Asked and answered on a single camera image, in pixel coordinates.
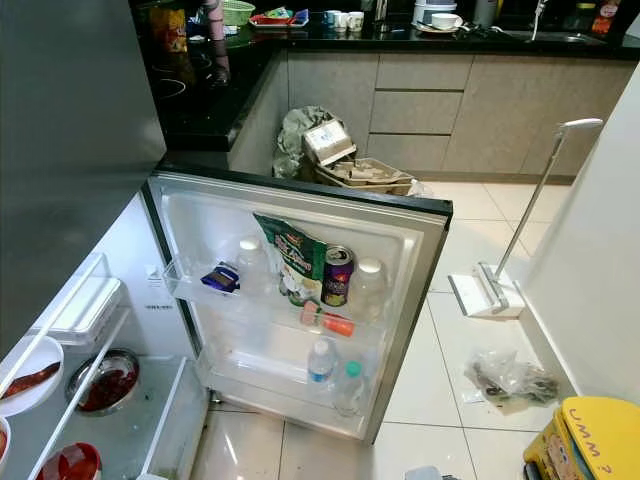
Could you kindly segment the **large clear white-capped bottle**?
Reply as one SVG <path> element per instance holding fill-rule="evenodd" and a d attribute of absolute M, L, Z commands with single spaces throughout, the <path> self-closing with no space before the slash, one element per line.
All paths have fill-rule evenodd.
<path fill-rule="evenodd" d="M 353 320 L 366 324 L 381 323 L 387 305 L 388 280 L 381 261 L 360 259 L 348 291 L 348 311 Z"/>

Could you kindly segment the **open cardboard box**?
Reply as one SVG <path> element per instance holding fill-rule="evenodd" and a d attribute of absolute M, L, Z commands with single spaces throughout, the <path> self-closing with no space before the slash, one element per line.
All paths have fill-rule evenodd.
<path fill-rule="evenodd" d="M 367 193 L 410 195 L 415 177 L 374 157 L 343 157 L 334 163 L 312 166 L 317 183 Z"/>

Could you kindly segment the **grey kitchen cabinets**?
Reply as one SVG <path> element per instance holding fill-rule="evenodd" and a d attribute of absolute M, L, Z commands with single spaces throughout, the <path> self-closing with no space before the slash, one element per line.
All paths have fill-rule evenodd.
<path fill-rule="evenodd" d="M 531 183 L 554 129 L 607 118 L 634 61 L 422 52 L 283 52 L 252 101 L 230 168 L 269 174 L 293 108 L 338 116 L 358 155 L 426 180 Z"/>

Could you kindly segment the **yellow carton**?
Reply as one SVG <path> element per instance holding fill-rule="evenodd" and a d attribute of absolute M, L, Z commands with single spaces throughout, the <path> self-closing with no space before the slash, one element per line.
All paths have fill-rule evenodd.
<path fill-rule="evenodd" d="M 541 480 L 640 480 L 640 406 L 612 397 L 563 399 L 524 461 Z"/>

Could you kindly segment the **white bowl with sausage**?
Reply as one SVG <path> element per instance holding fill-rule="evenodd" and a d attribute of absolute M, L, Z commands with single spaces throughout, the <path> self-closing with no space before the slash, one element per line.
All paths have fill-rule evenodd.
<path fill-rule="evenodd" d="M 37 406 L 51 396 L 61 380 L 64 349 L 47 335 L 24 335 L 1 361 L 6 375 L 15 378 L 0 399 L 0 413 L 15 416 Z"/>

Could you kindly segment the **purple drink can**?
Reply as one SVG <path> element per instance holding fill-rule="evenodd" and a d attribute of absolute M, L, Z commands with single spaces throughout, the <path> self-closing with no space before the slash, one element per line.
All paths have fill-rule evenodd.
<path fill-rule="evenodd" d="M 355 252 L 342 244 L 326 247 L 321 301 L 325 305 L 340 307 L 349 300 L 349 283 L 356 268 Z"/>

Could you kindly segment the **white floor mop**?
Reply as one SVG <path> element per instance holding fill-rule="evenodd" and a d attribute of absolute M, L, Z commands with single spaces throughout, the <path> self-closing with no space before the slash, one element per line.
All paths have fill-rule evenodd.
<path fill-rule="evenodd" d="M 545 184 L 550 177 L 550 170 L 557 164 L 563 148 L 564 137 L 571 131 L 584 131 L 584 129 L 600 128 L 604 120 L 599 118 L 584 118 L 558 124 L 553 134 L 553 146 L 550 148 L 547 163 L 541 170 L 540 178 L 527 201 L 524 215 L 518 220 L 515 233 L 512 234 L 506 251 L 500 256 L 497 265 L 489 262 L 477 262 L 470 274 L 449 275 L 449 282 L 454 289 L 463 314 L 468 317 L 486 317 L 486 319 L 512 319 L 524 314 L 527 301 L 516 280 L 507 273 L 507 265 L 512 253 L 520 246 L 520 237 L 529 223 L 530 216 L 535 210 Z"/>

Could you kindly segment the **orange and pink tube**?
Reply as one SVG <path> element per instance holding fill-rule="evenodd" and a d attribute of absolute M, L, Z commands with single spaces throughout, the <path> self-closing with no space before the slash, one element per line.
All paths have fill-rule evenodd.
<path fill-rule="evenodd" d="M 303 302 L 300 323 L 305 326 L 323 328 L 340 337 L 352 337 L 355 334 L 355 323 L 339 314 L 321 310 L 319 303 L 307 300 Z"/>

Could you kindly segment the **grey green bag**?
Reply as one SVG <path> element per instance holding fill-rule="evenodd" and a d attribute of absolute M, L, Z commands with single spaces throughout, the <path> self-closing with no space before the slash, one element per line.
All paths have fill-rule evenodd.
<path fill-rule="evenodd" d="M 340 125 L 346 125 L 339 116 L 320 106 L 303 106 L 289 110 L 283 116 L 282 129 L 276 136 L 271 174 L 275 178 L 315 183 L 315 161 L 307 154 L 303 136 L 306 131 L 329 120 L 337 120 Z"/>

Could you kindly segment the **grey fridge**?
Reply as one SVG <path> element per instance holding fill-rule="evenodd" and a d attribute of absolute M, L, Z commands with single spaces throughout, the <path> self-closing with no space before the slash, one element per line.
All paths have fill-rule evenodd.
<path fill-rule="evenodd" d="M 166 262 L 143 200 L 163 159 L 128 0 L 5 0 L 1 31 L 0 343 L 50 337 L 51 321 L 91 276 L 124 296 L 90 347 L 64 349 L 44 402 L 10 416 L 3 480 L 35 480 L 50 454 L 97 448 L 100 480 L 195 480 L 209 394 L 195 347 L 163 278 Z M 70 376 L 111 348 L 140 357 L 120 410 L 76 412 Z"/>

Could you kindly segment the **small clear white-capped bottle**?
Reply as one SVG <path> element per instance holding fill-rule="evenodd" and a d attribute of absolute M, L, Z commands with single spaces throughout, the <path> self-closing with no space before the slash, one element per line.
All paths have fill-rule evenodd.
<path fill-rule="evenodd" d="M 243 238 L 238 243 L 236 268 L 239 275 L 239 293 L 243 296 L 262 296 L 269 287 L 268 257 L 262 251 L 259 239 Z"/>

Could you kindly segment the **steel kettle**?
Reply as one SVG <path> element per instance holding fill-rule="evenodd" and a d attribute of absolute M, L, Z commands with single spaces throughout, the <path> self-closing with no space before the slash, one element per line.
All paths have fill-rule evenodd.
<path fill-rule="evenodd" d="M 474 0 L 472 24 L 480 29 L 493 27 L 502 4 L 503 0 Z"/>

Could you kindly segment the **clear bottle with green cap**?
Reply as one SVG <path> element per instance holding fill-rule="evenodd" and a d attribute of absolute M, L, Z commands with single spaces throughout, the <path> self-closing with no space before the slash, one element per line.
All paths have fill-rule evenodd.
<path fill-rule="evenodd" d="M 339 415 L 360 416 L 366 394 L 364 365 L 360 361 L 347 361 L 335 376 L 333 408 Z"/>

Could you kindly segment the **red tray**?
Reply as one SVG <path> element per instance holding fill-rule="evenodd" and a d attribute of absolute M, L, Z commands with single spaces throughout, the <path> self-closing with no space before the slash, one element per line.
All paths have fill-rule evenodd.
<path fill-rule="evenodd" d="M 291 29 L 306 27 L 308 19 L 310 10 L 289 10 L 282 6 L 269 12 L 251 15 L 250 24 L 260 29 Z"/>

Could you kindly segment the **crumpled clear plastic bag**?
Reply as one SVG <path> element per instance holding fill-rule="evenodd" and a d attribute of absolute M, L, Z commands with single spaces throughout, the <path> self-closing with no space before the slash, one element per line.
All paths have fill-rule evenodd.
<path fill-rule="evenodd" d="M 463 367 L 463 375 L 477 388 L 470 401 L 494 404 L 549 404 L 561 398 L 561 384 L 549 372 L 520 361 L 515 349 L 477 349 Z"/>

